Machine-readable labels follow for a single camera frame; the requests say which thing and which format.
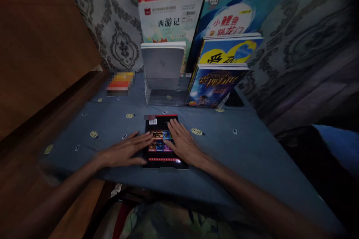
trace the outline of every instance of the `book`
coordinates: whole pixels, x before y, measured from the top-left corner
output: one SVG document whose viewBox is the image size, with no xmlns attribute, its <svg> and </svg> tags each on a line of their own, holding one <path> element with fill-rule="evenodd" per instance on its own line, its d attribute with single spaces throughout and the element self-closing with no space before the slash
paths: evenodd
<svg viewBox="0 0 359 239">
<path fill-rule="evenodd" d="M 177 89 L 185 47 L 185 41 L 141 44 L 147 87 Z"/>
<path fill-rule="evenodd" d="M 237 65 L 248 60 L 262 43 L 259 33 L 236 35 L 231 37 L 205 37 L 198 64 Z"/>
<path fill-rule="evenodd" d="M 262 41 L 259 33 L 203 38 L 187 105 L 217 107 L 249 71 L 245 62 Z"/>
<path fill-rule="evenodd" d="M 187 105 L 216 108 L 248 72 L 238 66 L 197 66 L 187 97 Z"/>
<path fill-rule="evenodd" d="M 205 0 L 194 38 L 187 72 L 200 52 L 203 37 L 258 32 L 280 0 Z"/>
<path fill-rule="evenodd" d="M 174 167 L 177 169 L 188 169 L 188 164 L 163 142 L 163 139 L 165 139 L 175 144 L 167 126 L 170 119 L 178 121 L 178 116 L 156 115 L 155 118 L 146 120 L 145 131 L 152 133 L 154 140 L 142 150 L 143 158 L 147 161 L 143 165 L 144 168 Z"/>
<path fill-rule="evenodd" d="M 144 43 L 185 41 L 180 73 L 185 67 L 203 0 L 139 0 Z"/>
</svg>

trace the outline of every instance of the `blue tablecloth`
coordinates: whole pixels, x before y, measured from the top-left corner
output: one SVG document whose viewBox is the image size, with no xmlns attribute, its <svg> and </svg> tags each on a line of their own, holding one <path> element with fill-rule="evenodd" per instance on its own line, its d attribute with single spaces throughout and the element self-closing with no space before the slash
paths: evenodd
<svg viewBox="0 0 359 239">
<path fill-rule="evenodd" d="M 96 151 L 121 140 L 124 134 L 145 131 L 144 115 L 177 114 L 179 122 L 206 135 L 193 137 L 211 157 L 246 179 L 270 192 L 284 203 L 323 228 L 341 232 L 343 227 L 296 164 L 276 141 L 241 93 L 242 108 L 215 109 L 147 106 L 143 74 L 136 74 L 135 85 L 128 97 L 107 97 L 105 84 L 74 117 L 71 124 L 53 142 L 48 155 L 41 154 L 41 164 L 62 172 L 74 172 L 89 161 Z M 126 118 L 133 113 L 133 118 Z M 92 138 L 91 131 L 98 137 Z M 189 167 L 178 173 L 159 173 L 140 166 L 106 168 L 98 178 L 181 195 L 220 206 L 237 206 L 233 198 L 208 174 Z"/>
</svg>

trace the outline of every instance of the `damask pattern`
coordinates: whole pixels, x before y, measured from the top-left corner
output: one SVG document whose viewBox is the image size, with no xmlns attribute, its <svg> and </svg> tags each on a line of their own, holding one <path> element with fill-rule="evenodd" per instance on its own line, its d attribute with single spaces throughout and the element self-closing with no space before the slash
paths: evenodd
<svg viewBox="0 0 359 239">
<path fill-rule="evenodd" d="M 350 40 L 354 0 L 282 0 L 263 23 L 264 40 L 239 88 L 264 117 Z"/>
<path fill-rule="evenodd" d="M 107 69 L 143 71 L 138 0 L 75 0 Z"/>
</svg>

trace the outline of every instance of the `left hand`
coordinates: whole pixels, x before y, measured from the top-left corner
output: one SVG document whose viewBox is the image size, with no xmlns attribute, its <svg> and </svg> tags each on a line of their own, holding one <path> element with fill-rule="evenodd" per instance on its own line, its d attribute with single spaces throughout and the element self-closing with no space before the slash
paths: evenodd
<svg viewBox="0 0 359 239">
<path fill-rule="evenodd" d="M 100 161 L 102 167 L 118 167 L 129 165 L 144 165 L 147 163 L 143 158 L 131 158 L 140 149 L 150 145 L 154 138 L 150 132 L 138 137 L 138 131 L 129 135 L 123 141 L 114 144 L 108 149 L 98 152 L 95 159 Z"/>
</svg>

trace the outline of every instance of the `table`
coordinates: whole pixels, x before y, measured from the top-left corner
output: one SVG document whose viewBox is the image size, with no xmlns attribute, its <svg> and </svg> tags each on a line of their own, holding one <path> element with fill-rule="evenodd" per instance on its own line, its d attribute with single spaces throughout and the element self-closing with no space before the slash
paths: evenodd
<svg viewBox="0 0 359 239">
<path fill-rule="evenodd" d="M 206 154 L 328 231 L 343 231 L 341 223 L 239 90 L 244 107 L 223 107 L 224 112 L 207 108 L 147 106 L 143 81 L 143 74 L 136 74 L 129 96 L 120 98 L 107 97 L 104 84 L 53 142 L 51 153 L 39 156 L 40 164 L 54 167 L 57 175 L 75 172 L 97 151 L 119 142 L 124 134 L 136 130 L 144 133 L 144 115 L 162 115 L 167 111 L 168 114 L 178 114 L 179 122 L 188 130 L 197 128 L 206 134 L 193 134 Z M 126 118 L 131 113 L 135 116 Z M 92 138 L 91 131 L 97 131 L 98 137 Z M 177 173 L 159 173 L 141 166 L 106 168 L 97 177 L 221 207 L 237 206 L 212 177 L 195 167 Z"/>
</svg>

